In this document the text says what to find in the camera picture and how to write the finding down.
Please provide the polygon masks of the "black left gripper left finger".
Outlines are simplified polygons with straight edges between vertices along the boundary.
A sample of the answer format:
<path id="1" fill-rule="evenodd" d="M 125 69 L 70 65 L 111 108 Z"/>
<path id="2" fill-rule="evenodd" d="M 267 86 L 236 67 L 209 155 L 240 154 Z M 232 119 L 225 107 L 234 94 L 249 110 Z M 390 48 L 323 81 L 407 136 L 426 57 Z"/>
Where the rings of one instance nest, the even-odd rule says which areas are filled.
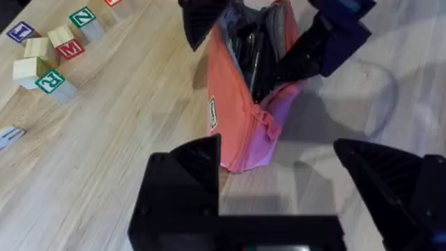
<path id="1" fill-rule="evenodd" d="M 197 227 L 218 215 L 220 144 L 213 135 L 151 154 L 128 227 L 133 250 L 215 250 Z"/>

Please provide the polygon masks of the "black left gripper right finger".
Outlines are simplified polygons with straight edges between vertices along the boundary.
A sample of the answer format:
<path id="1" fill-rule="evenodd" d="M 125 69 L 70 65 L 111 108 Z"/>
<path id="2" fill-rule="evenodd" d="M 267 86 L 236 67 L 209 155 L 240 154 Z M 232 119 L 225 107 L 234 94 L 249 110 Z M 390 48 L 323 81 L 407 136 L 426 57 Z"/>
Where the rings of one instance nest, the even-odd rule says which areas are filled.
<path id="1" fill-rule="evenodd" d="M 445 157 L 355 139 L 334 151 L 391 251 L 445 251 Z"/>

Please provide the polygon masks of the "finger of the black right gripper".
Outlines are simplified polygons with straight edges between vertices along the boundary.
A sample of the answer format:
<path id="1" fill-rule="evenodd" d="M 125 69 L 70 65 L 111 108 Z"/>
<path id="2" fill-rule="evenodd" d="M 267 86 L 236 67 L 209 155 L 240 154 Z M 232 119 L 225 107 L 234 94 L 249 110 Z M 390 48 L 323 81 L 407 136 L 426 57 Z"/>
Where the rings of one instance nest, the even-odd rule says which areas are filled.
<path id="1" fill-rule="evenodd" d="M 229 6 L 229 0 L 178 0 L 186 39 L 195 52 Z"/>

